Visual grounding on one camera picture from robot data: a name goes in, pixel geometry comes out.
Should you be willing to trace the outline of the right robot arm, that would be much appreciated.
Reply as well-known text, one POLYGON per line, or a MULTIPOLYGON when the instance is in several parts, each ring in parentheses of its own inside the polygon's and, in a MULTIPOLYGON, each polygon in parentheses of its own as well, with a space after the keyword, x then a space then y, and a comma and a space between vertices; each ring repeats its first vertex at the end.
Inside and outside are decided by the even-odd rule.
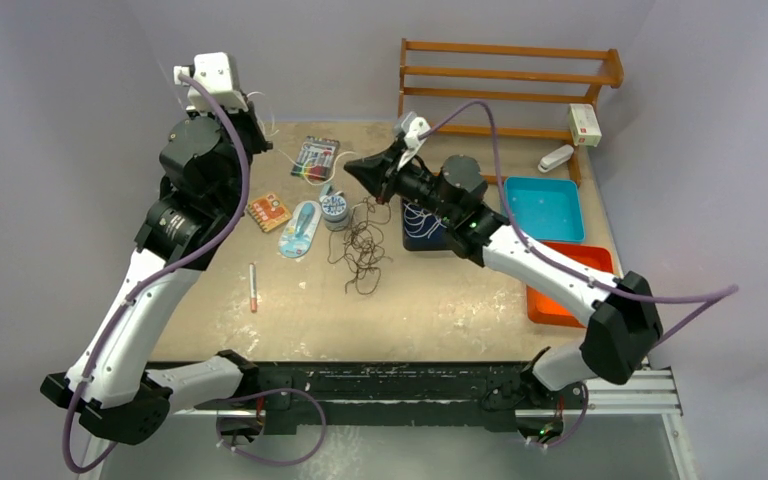
POLYGON ((402 141, 343 168, 380 202, 399 196, 438 217, 449 250, 478 266, 505 274, 562 305, 585 328, 579 343, 550 348, 524 370, 521 392, 536 407, 575 383, 599 378, 629 381, 661 338, 656 307, 640 301, 651 289, 630 272, 624 277, 594 270, 528 237, 484 200, 487 180, 468 156, 447 158, 433 173, 423 162, 398 162, 402 141))

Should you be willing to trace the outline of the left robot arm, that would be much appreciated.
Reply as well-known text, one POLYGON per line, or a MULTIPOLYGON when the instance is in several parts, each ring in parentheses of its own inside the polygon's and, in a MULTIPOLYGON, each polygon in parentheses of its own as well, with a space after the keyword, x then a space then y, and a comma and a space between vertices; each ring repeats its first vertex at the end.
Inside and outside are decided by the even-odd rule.
POLYGON ((244 409, 257 399, 256 366, 229 350, 160 370, 148 359, 172 314, 240 220, 247 198, 243 167, 268 151, 252 110, 189 111, 161 150, 157 201, 135 237, 129 268, 90 345, 65 372, 48 375, 42 394, 71 409, 92 435, 136 445, 171 413, 223 399, 244 409))

